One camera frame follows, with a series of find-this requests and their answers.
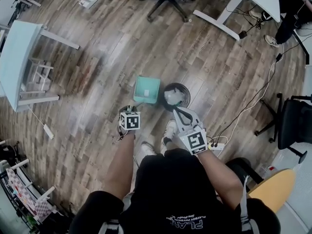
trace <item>white desk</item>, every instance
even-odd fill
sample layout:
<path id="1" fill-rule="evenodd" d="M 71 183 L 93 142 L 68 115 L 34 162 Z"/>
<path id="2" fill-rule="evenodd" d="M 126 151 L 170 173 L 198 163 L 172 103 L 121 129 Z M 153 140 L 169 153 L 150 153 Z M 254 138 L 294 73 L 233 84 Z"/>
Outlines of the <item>white desk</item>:
<path id="1" fill-rule="evenodd" d="M 59 99 L 57 95 L 20 98 L 20 88 L 26 64 L 40 35 L 47 36 L 73 48 L 79 48 L 79 45 L 42 29 L 42 24 L 14 21 L 0 56 L 0 84 L 16 112 L 28 109 L 29 104 Z"/>
<path id="2" fill-rule="evenodd" d="M 238 34 L 235 33 L 234 31 L 232 31 L 231 29 L 229 29 L 228 27 L 226 27 L 224 25 L 224 22 L 230 16 L 232 11 L 234 11 L 235 8 L 237 8 L 237 6 L 240 4 L 241 1 L 242 0 L 231 0 L 217 20 L 209 17 L 208 15 L 206 15 L 206 14 L 204 14 L 198 10 L 195 10 L 193 13 L 195 15 L 203 18 L 204 20 L 212 23 L 213 25 L 217 26 L 221 30 L 225 31 L 226 33 L 228 33 L 231 37 L 235 38 L 236 40 L 239 40 Z M 272 18 L 275 21 L 277 21 L 277 22 L 280 21 L 280 11 L 279 11 L 279 1 L 278 0 L 252 0 L 252 1 L 254 1 L 262 9 L 264 9 L 266 12 L 268 12 L 270 14 L 270 16 L 272 16 Z"/>

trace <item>person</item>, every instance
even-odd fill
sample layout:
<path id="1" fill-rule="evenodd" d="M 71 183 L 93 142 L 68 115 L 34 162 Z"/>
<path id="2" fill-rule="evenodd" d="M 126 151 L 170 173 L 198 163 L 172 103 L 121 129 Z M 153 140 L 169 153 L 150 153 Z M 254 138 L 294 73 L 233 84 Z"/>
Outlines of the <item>person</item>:
<path id="1" fill-rule="evenodd" d="M 277 30 L 275 38 L 268 35 L 264 36 L 265 41 L 276 48 L 292 36 L 294 29 L 312 21 L 312 4 L 309 0 L 279 0 L 279 9 L 280 13 L 286 13 L 286 16 Z M 265 11 L 258 13 L 251 10 L 249 14 L 256 20 L 272 20 L 272 17 Z"/>
<path id="2" fill-rule="evenodd" d="M 280 233 L 275 214 L 261 200 L 242 200 L 247 206 L 241 210 L 246 193 L 231 169 L 209 150 L 196 157 L 179 148 L 172 142 L 176 131 L 176 121 L 170 120 L 161 154 L 142 143 L 149 155 L 137 170 L 132 193 L 135 133 L 128 132 L 109 166 L 104 191 L 89 195 L 69 234 Z"/>

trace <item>white sneaker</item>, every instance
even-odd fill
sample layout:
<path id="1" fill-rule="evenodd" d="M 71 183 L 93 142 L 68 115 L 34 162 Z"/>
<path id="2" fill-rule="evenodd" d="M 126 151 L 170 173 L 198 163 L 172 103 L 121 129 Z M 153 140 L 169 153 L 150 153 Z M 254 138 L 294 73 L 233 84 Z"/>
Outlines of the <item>white sneaker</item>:
<path id="1" fill-rule="evenodd" d="M 264 36 L 264 40 L 271 46 L 278 48 L 279 44 L 277 44 L 276 39 L 274 37 L 270 37 L 268 35 Z"/>
<path id="2" fill-rule="evenodd" d="M 172 139 L 175 136 L 176 132 L 177 132 L 177 123 L 174 119 L 171 119 L 168 121 L 164 136 L 161 139 L 161 145 L 162 145 L 161 153 L 167 150 L 164 144 L 164 138 L 167 137 L 169 139 Z"/>
<path id="3" fill-rule="evenodd" d="M 142 144 L 141 144 L 141 151 L 145 155 L 156 155 L 153 146 L 150 143 L 146 142 L 146 141 L 142 142 Z"/>
<path id="4" fill-rule="evenodd" d="M 249 14 L 249 16 L 251 16 L 253 19 L 255 19 L 255 20 L 260 20 L 260 19 L 262 19 L 262 15 L 261 15 L 261 13 L 259 13 L 259 12 L 255 12 L 255 11 L 253 11 L 253 10 L 250 10 L 249 12 L 248 12 L 248 14 Z"/>

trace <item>power strip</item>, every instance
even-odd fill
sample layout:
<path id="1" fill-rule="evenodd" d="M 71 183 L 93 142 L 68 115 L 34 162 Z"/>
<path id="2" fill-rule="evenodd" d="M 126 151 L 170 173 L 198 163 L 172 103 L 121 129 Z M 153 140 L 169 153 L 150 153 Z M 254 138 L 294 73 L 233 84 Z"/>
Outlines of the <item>power strip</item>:
<path id="1" fill-rule="evenodd" d="M 218 151 L 222 151 L 223 149 L 224 149 L 224 147 L 225 147 L 225 144 L 223 144 L 223 143 L 218 143 L 218 145 L 215 147 L 215 146 L 212 146 L 212 143 L 210 143 L 209 145 L 208 145 L 208 148 L 210 149 L 210 150 L 218 150 Z"/>

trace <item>small teal container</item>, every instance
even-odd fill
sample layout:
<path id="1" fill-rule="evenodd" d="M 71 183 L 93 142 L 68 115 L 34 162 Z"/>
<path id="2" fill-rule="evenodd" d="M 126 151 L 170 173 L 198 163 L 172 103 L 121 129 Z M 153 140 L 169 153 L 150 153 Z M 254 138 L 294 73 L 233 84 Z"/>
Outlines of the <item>small teal container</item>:
<path id="1" fill-rule="evenodd" d="M 133 100 L 141 103 L 155 104 L 157 102 L 160 79 L 138 76 L 136 78 Z"/>

